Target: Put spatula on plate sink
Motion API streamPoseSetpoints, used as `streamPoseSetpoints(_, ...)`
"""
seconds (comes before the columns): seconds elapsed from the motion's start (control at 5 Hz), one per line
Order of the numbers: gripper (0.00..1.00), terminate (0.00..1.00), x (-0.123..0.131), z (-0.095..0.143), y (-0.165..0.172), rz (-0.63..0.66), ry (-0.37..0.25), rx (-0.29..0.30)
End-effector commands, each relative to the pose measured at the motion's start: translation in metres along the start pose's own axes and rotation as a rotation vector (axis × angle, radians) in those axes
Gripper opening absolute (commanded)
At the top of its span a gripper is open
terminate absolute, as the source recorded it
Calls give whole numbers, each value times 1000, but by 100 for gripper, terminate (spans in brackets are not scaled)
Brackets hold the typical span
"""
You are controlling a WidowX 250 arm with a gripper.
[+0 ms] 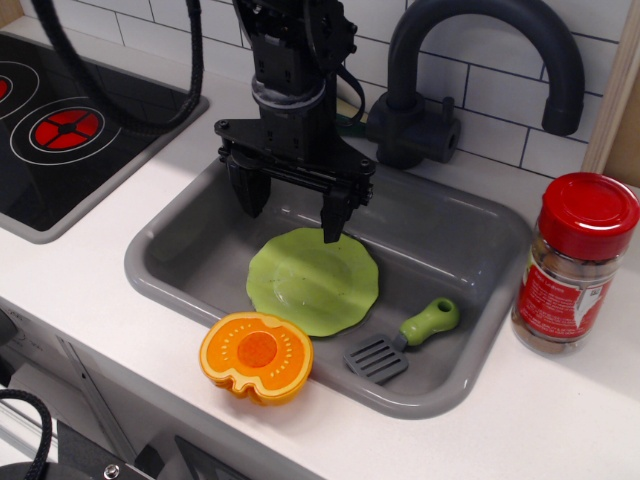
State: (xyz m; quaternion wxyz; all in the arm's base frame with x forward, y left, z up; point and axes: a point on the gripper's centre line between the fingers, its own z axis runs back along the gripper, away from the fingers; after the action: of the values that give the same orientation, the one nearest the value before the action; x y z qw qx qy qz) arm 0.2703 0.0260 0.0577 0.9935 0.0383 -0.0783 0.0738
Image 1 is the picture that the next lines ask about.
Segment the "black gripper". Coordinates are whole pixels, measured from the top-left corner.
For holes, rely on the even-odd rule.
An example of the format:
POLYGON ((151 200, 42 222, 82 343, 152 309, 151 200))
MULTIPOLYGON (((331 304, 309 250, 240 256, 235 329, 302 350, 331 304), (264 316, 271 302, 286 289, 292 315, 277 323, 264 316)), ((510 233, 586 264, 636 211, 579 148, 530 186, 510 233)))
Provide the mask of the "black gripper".
POLYGON ((243 211, 257 218, 273 178, 323 193, 324 242, 338 242, 346 222, 372 197, 374 163, 339 135, 336 100, 326 95, 309 105, 274 108, 259 103, 258 119, 223 119, 220 161, 243 211))

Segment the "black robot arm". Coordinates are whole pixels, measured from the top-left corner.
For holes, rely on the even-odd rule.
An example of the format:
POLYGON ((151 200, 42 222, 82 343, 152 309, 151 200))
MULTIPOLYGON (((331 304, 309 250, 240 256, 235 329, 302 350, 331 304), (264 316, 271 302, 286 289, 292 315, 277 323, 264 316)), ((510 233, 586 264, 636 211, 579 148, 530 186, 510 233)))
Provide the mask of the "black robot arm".
POLYGON ((236 14, 254 60, 256 119, 220 120, 219 159, 242 209, 257 217, 274 179, 323 196, 324 240, 339 240, 352 212, 372 196, 372 161, 350 147, 337 119, 337 81, 362 91, 345 67, 357 27, 339 1, 237 1, 236 14))

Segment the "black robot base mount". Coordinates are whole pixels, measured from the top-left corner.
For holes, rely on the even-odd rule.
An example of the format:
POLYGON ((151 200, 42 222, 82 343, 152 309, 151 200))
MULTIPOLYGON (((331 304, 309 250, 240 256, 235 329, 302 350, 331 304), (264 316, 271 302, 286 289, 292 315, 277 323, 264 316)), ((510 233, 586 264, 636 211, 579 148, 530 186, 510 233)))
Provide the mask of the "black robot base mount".
MULTIPOLYGON (((27 461, 1 467, 3 479, 160 479, 165 463, 151 446, 143 448, 132 464, 82 436, 70 427, 59 425, 58 457, 49 460, 54 434, 39 430, 36 450, 27 461)), ((242 479, 244 476, 181 437, 175 438, 186 465, 188 479, 242 479)))

